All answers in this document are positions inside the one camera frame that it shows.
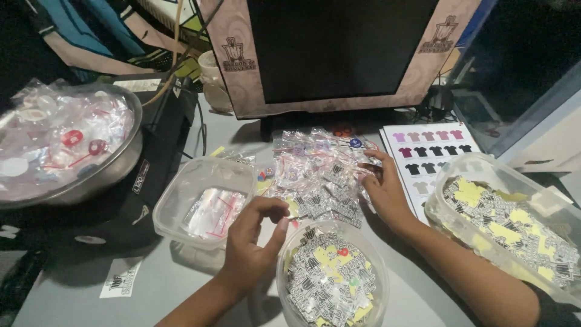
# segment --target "t-shirt color chart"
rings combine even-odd
[[[438,173],[456,156],[479,152],[476,142],[462,123],[384,126],[380,132],[388,154],[395,159],[412,211],[427,224],[422,203],[434,191]]]

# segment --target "table surface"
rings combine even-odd
[[[233,116],[210,113],[203,94],[200,103],[207,124],[208,154],[224,146],[256,151],[257,163],[272,158],[272,144],[260,141],[258,120],[238,121]],[[184,149],[196,156],[202,155],[199,127],[196,114]],[[379,127],[364,135],[383,147]],[[267,239],[268,230],[273,228],[270,221],[264,222],[261,239]],[[361,231],[387,267],[390,287],[383,326],[474,326],[466,314],[467,306],[376,215],[366,216]],[[64,253],[50,273],[41,273],[13,326],[153,326],[211,278],[208,271],[177,260],[172,252],[175,246],[175,242],[163,238],[147,249],[85,262],[75,262],[70,253]],[[145,258],[135,277],[132,296],[99,298],[112,259],[137,255]],[[264,290],[237,304],[217,326],[285,326],[275,282],[265,282]]]

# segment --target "metal bowl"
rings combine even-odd
[[[143,109],[137,96],[125,88],[111,84],[90,84],[75,87],[74,90],[80,93],[85,91],[87,93],[105,91],[109,94],[118,94],[125,97],[127,106],[134,113],[133,127],[125,142],[107,160],[87,173],[86,176],[40,196],[19,201],[0,201],[0,209],[18,209],[35,204],[76,204],[116,184],[126,177],[137,164],[143,147],[143,134],[141,133]]]

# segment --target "pink frame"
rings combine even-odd
[[[198,0],[202,17],[207,19],[218,3]],[[396,93],[374,97],[265,104],[246,0],[224,0],[207,30],[239,119],[288,111],[393,108],[423,100],[479,4],[480,0],[440,0]]]

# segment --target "clear plastic tub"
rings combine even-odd
[[[301,226],[300,229],[287,237],[285,244],[282,246],[281,255],[277,262],[277,289],[286,323],[290,327],[308,326],[300,312],[298,312],[298,309],[288,299],[288,291],[286,289],[288,272],[285,271],[285,261],[291,254],[291,251],[300,245],[300,239],[306,232],[307,227],[312,229],[319,228],[324,233],[334,232],[340,238],[358,247],[367,257],[367,260],[372,266],[371,272],[375,274],[376,289],[371,292],[373,295],[373,307],[369,312],[369,316],[367,316],[364,326],[381,326],[389,297],[389,278],[385,269],[385,263],[373,245],[365,239],[365,236],[358,229],[341,221],[318,221]]]
[[[203,201],[203,194],[213,191],[216,194],[239,193],[244,196],[241,209],[252,198],[256,177],[254,169],[243,163],[215,157],[202,157],[188,161],[163,192],[153,210],[153,224],[157,234],[184,243],[187,246],[203,250],[215,250],[223,247],[226,242],[227,228],[220,237],[199,237],[188,233],[184,225],[191,219],[192,210],[198,209],[196,203]],[[210,205],[205,208],[222,208],[232,204],[229,200]],[[228,221],[232,217],[224,215]]]
[[[577,248],[581,244],[581,211],[514,169],[481,153],[463,154],[449,162],[447,170],[438,175],[436,188],[425,204],[426,216],[437,228],[451,232],[480,256],[512,276],[533,283],[555,301],[581,306],[581,280],[575,279],[560,288],[448,205],[443,194],[444,184],[448,178],[456,176],[472,182],[486,182],[492,189],[507,194],[527,195],[525,206],[535,213],[536,220]]]

